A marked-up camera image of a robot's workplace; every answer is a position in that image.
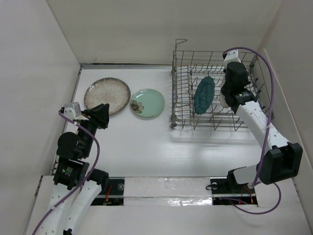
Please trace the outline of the cream lobed plate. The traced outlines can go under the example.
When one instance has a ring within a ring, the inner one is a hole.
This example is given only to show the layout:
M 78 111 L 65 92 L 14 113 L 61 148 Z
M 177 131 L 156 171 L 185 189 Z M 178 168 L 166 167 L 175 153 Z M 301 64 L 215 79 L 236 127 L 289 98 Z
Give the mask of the cream lobed plate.
M 227 102 L 226 102 L 226 100 L 225 100 L 225 96 L 224 96 L 224 94 L 222 93 L 222 90 L 223 90 L 223 87 L 224 86 L 222 86 L 222 88 L 221 88 L 221 90 L 220 90 L 220 95 L 219 95 L 219 99 L 220 99 L 220 104 L 221 104 L 221 106 L 222 107 L 224 107 L 224 108 L 229 108 L 229 105 L 227 104 Z

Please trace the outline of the teal scalloped plate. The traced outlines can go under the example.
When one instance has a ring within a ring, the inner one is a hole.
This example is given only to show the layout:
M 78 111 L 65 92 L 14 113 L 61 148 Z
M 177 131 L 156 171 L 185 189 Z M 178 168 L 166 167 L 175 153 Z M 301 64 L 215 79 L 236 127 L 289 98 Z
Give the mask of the teal scalloped plate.
M 215 82 L 207 76 L 199 83 L 194 95 L 194 109 L 197 115 L 202 115 L 211 106 L 215 95 Z

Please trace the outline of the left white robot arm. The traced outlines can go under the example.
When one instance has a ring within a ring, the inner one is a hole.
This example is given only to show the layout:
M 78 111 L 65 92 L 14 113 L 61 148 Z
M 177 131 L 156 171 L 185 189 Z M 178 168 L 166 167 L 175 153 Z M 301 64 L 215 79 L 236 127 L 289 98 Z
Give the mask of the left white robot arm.
M 65 104 L 59 116 L 77 127 L 58 138 L 58 163 L 46 214 L 35 227 L 34 235 L 75 235 L 97 195 L 109 189 L 109 174 L 96 169 L 100 144 L 96 131 L 109 124 L 109 104 L 81 110 L 78 102 Z

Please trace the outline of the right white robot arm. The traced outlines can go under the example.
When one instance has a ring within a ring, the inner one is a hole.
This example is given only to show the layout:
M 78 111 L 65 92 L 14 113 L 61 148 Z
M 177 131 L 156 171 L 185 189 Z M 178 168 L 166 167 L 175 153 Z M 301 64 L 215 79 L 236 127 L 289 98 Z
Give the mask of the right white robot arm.
M 231 108 L 262 148 L 258 164 L 228 172 L 227 189 L 238 192 L 244 185 L 270 185 L 297 176 L 303 154 L 301 145 L 291 143 L 268 119 L 256 96 L 246 88 L 248 73 L 241 62 L 229 62 L 224 72 L 221 104 Z

